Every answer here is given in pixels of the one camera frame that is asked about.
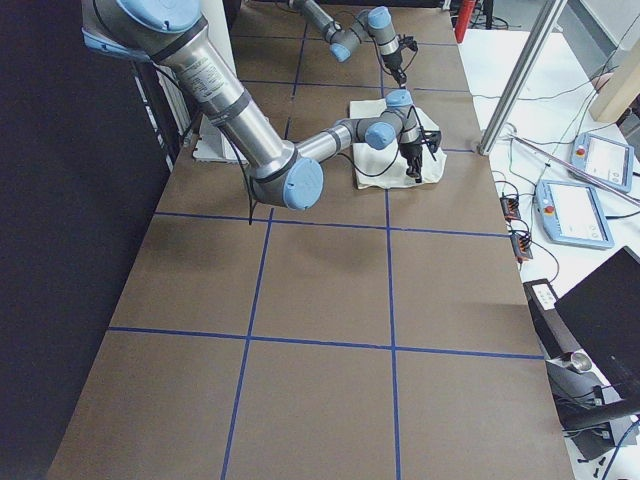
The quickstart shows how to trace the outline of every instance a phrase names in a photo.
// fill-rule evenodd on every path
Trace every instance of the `red object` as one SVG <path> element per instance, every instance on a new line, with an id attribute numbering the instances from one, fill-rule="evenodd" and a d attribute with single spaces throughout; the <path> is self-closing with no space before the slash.
<path id="1" fill-rule="evenodd" d="M 456 41 L 458 43 L 462 43 L 462 40 L 464 40 L 464 34 L 469 26 L 469 20 L 471 20 L 474 8 L 476 8 L 476 0 L 462 0 L 458 11 L 458 21 L 456 22 Z"/>

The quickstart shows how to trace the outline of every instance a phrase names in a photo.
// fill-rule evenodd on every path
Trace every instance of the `white desk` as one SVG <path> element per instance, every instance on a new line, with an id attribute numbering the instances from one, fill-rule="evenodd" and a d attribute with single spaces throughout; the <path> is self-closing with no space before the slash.
<path id="1" fill-rule="evenodd" d="M 473 95 L 498 96 L 502 94 L 527 35 L 527 32 L 510 31 L 470 30 L 467 32 L 464 44 L 460 46 L 460 53 Z M 552 34 L 521 92 L 520 98 L 552 96 L 582 83 L 586 84 L 574 92 L 551 100 L 518 101 L 509 118 L 509 122 L 517 127 L 518 136 L 537 142 L 560 141 L 562 133 L 580 109 L 585 98 L 593 93 L 593 87 L 588 80 L 562 34 Z M 474 97 L 480 128 L 486 128 L 497 103 L 497 99 Z M 570 141 L 575 137 L 581 116 L 579 115 L 578 120 L 569 128 L 562 139 L 563 141 Z M 581 131 L 602 125 L 604 124 L 594 122 L 587 112 Z M 598 130 L 597 134 L 624 142 L 624 137 L 615 125 Z M 568 159 L 571 146 L 549 145 L 541 148 L 550 153 L 554 152 L 554 155 L 559 158 Z M 531 184 L 509 172 L 509 144 L 507 141 L 499 142 L 496 145 L 491 152 L 490 161 L 492 169 L 502 172 L 506 180 L 518 187 L 520 193 L 533 191 Z M 543 168 L 544 159 L 540 155 L 517 142 L 513 143 L 513 170 L 516 173 L 535 183 Z M 637 162 L 634 165 L 634 170 L 640 170 Z M 496 180 L 502 179 L 500 174 L 495 173 L 494 175 Z M 576 181 L 569 176 L 563 167 L 558 165 L 548 168 L 544 178 Z M 499 192 L 502 191 L 502 187 L 503 185 L 497 184 Z M 505 193 L 511 192 L 512 190 L 507 186 Z M 621 215 L 635 211 L 632 205 L 608 192 L 600 190 L 598 195 L 607 215 Z M 636 198 L 640 196 L 640 179 L 637 177 L 634 178 L 630 195 Z M 559 296 L 573 288 L 623 246 L 628 245 L 636 253 L 640 252 L 640 216 L 609 222 L 615 240 L 615 247 L 612 249 L 601 251 L 567 247 L 548 241 L 548 237 L 536 218 L 537 212 L 533 212 L 533 221 L 531 222 L 531 201 L 531 196 L 522 197 L 520 210 L 523 218 L 531 225 L 533 239 L 553 252 L 560 263 L 560 273 L 553 283 Z M 540 248 L 533 246 L 532 249 L 534 259 L 523 264 L 520 272 L 522 281 L 553 277 L 556 270 L 554 261 Z M 597 467 L 595 461 L 591 464 L 578 464 L 575 458 L 579 456 L 579 452 L 573 442 L 568 441 L 567 448 L 573 459 L 572 466 L 576 479 L 592 479 L 594 467 Z M 608 479 L 618 478 L 640 478 L 640 447 L 626 447 L 618 454 Z"/>

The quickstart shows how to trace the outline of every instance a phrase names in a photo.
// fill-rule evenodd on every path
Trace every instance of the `blue joint cap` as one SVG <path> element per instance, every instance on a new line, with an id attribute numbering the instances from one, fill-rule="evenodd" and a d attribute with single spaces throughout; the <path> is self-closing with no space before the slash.
<path id="1" fill-rule="evenodd" d="M 329 47 L 333 56 L 336 57 L 340 63 L 346 62 L 351 57 L 351 51 L 345 47 L 344 45 L 340 45 L 339 43 L 332 43 Z"/>
<path id="2" fill-rule="evenodd" d="M 84 44 L 89 50 L 101 53 L 108 57 L 120 58 L 125 60 L 133 60 L 134 62 L 150 62 L 149 55 L 142 50 L 133 50 L 123 47 L 119 43 L 112 42 L 105 38 L 100 38 L 82 29 L 84 35 Z"/>
<path id="3" fill-rule="evenodd" d="M 384 150 L 395 138 L 396 131 L 390 123 L 386 122 L 376 122 L 364 133 L 364 141 L 376 150 Z"/>
<path id="4" fill-rule="evenodd" d="M 200 18 L 200 0 L 116 0 L 132 19 L 160 33 L 182 33 Z"/>
<path id="5" fill-rule="evenodd" d="M 377 30 L 391 25 L 391 14 L 387 7 L 376 7 L 369 12 L 369 26 Z"/>
<path id="6" fill-rule="evenodd" d="M 408 90 L 398 89 L 386 97 L 387 107 L 408 107 L 413 105 L 413 98 Z"/>
<path id="7" fill-rule="evenodd" d="M 300 158 L 287 173 L 282 192 L 284 204 L 292 210 L 306 210 L 318 201 L 323 185 L 320 164 L 311 158 Z"/>

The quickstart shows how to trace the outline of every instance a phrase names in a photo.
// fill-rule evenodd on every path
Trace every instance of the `white label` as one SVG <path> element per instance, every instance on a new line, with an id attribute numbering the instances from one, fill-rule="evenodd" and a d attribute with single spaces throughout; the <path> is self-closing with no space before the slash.
<path id="1" fill-rule="evenodd" d="M 589 190 L 581 186 L 551 185 L 560 233 L 565 237 L 602 241 L 600 223 Z"/>
<path id="2" fill-rule="evenodd" d="M 533 286 L 533 293 L 538 297 L 538 301 L 545 310 L 553 310 L 556 305 L 556 298 L 551 293 L 549 285 L 541 283 Z"/>
<path id="3" fill-rule="evenodd" d="M 213 62 L 202 58 L 187 67 L 181 74 L 191 87 L 191 93 L 199 102 L 206 102 L 218 95 L 226 85 L 222 73 Z"/>
<path id="4" fill-rule="evenodd" d="M 585 172 L 622 185 L 627 149 L 622 145 L 592 138 L 589 142 L 589 156 Z"/>

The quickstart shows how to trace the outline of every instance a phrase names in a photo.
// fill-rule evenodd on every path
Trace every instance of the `metal pole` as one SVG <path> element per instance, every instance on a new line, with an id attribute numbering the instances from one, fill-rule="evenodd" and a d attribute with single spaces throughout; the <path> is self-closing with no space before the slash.
<path id="1" fill-rule="evenodd" d="M 633 197 L 630 197 L 629 195 L 625 195 L 624 193 L 622 193 L 619 190 L 616 190 L 615 188 L 609 186 L 608 184 L 604 183 L 602 180 L 600 180 L 597 177 L 594 177 L 593 175 L 589 175 L 586 172 L 583 172 L 582 170 L 580 170 L 578 167 L 572 165 L 569 162 L 565 162 L 564 160 L 560 160 L 558 157 L 554 157 L 553 155 L 551 155 L 550 153 L 545 152 L 544 150 L 542 150 L 541 148 L 536 147 L 534 144 L 527 142 L 526 140 L 524 140 L 523 138 L 518 138 L 518 137 L 512 137 L 516 142 L 521 143 L 522 145 L 526 145 L 527 147 L 529 147 L 530 149 L 532 149 L 533 151 L 547 157 L 549 160 L 552 160 L 560 165 L 562 165 L 564 168 L 566 168 L 567 170 L 569 170 L 571 173 L 573 173 L 576 177 L 581 178 L 582 180 L 584 180 L 585 182 L 588 183 L 592 183 L 594 184 L 596 187 L 601 188 L 602 190 L 606 190 L 609 193 L 612 193 L 613 195 L 615 195 L 618 198 L 621 198 L 622 200 L 624 200 L 625 202 L 630 203 L 631 205 L 633 205 L 634 207 L 640 207 L 640 201 L 636 200 Z"/>
<path id="2" fill-rule="evenodd" d="M 520 91 L 531 73 L 533 65 L 566 4 L 567 0 L 548 0 L 540 10 L 538 19 L 529 34 L 529 38 L 527 38 L 527 43 L 522 49 L 520 58 L 498 102 L 496 111 L 489 121 L 480 145 L 478 145 L 478 152 L 481 155 L 487 155 L 495 145 L 498 135 L 500 135 L 502 127 L 518 99 L 518 95 L 520 95 Z"/>

